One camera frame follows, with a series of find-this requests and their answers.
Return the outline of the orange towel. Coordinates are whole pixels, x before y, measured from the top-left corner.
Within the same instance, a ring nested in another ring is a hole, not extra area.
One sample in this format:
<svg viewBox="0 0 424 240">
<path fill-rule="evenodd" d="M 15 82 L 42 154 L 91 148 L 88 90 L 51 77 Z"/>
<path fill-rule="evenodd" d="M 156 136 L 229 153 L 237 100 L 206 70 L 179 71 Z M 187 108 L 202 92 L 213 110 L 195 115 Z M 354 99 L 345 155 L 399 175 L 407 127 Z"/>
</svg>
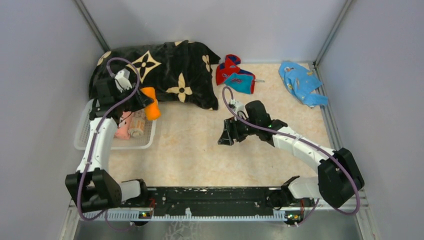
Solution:
<svg viewBox="0 0 424 240">
<path fill-rule="evenodd" d="M 154 87 L 143 87 L 141 92 L 149 98 L 149 102 L 144 108 L 147 120 L 154 121 L 161 117 L 159 109 L 159 102 L 157 100 L 156 91 Z"/>
</svg>

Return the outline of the striped rabbit print towel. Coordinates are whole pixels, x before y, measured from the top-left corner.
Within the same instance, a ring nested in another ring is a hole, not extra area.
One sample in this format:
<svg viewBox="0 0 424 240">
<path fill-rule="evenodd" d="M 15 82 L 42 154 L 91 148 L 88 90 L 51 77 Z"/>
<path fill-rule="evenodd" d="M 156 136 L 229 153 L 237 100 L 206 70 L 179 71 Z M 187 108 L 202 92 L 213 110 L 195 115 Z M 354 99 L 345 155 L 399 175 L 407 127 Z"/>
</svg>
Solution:
<svg viewBox="0 0 424 240">
<path fill-rule="evenodd" d="M 128 134 L 131 138 L 139 139 L 144 135 L 146 125 L 146 114 L 144 110 L 138 110 L 131 114 L 132 119 L 129 125 Z"/>
</svg>

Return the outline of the red blue cloth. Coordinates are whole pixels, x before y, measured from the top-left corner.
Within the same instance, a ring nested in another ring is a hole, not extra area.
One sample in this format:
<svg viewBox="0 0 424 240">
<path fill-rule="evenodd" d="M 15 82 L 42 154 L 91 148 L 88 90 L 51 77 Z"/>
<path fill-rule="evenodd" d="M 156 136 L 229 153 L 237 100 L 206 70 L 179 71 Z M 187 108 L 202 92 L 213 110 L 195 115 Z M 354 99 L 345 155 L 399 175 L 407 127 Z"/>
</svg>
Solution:
<svg viewBox="0 0 424 240">
<path fill-rule="evenodd" d="M 255 91 L 256 76 L 239 67 L 241 59 L 234 54 L 227 54 L 224 62 L 216 68 L 217 85 L 225 84 L 239 93 L 251 95 Z"/>
</svg>

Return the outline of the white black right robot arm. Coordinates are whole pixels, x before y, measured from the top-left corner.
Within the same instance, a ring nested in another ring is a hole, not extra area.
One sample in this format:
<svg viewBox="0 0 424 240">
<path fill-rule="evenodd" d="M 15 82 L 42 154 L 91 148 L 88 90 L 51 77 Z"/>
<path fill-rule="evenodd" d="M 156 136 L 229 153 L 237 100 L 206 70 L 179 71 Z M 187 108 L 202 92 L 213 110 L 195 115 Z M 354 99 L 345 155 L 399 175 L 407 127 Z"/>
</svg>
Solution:
<svg viewBox="0 0 424 240">
<path fill-rule="evenodd" d="M 282 185 L 281 199 L 287 206 L 295 206 L 301 199 L 319 198 L 338 209 L 365 186 L 350 150 L 335 150 L 308 140 L 286 122 L 271 119 L 259 100 L 244 105 L 232 99 L 226 107 L 233 116 L 224 120 L 218 144 L 232 146 L 248 136 L 257 136 L 272 147 L 291 153 L 317 174 L 294 176 Z"/>
</svg>

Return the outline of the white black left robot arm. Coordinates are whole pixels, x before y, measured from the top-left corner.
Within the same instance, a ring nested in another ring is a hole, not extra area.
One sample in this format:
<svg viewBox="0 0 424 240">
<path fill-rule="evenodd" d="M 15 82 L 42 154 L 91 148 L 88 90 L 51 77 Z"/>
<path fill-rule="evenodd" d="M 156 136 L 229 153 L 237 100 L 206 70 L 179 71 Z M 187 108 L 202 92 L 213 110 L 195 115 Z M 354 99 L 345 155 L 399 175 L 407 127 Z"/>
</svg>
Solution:
<svg viewBox="0 0 424 240">
<path fill-rule="evenodd" d="M 143 179 L 117 182 L 109 173 L 115 133 L 124 112 L 141 110 L 154 100 L 125 77 L 110 77 L 97 85 L 100 92 L 87 103 L 89 132 L 85 152 L 74 173 L 65 177 L 65 186 L 81 218 L 119 208 L 131 200 L 138 207 L 149 203 L 150 193 Z"/>
</svg>

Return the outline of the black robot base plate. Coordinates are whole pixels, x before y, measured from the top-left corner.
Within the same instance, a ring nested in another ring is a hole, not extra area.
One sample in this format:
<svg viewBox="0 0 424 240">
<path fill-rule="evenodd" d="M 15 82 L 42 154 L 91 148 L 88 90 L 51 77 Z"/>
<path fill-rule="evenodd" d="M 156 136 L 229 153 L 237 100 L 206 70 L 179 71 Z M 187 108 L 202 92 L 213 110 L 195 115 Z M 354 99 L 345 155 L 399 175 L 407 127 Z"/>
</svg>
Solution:
<svg viewBox="0 0 424 240">
<path fill-rule="evenodd" d="M 247 216 L 272 209 L 311 207 L 308 198 L 294 199 L 281 187 L 150 187 L 145 196 L 126 200 L 122 207 L 151 207 L 160 214 L 181 214 L 190 208 L 200 216 Z"/>
</svg>

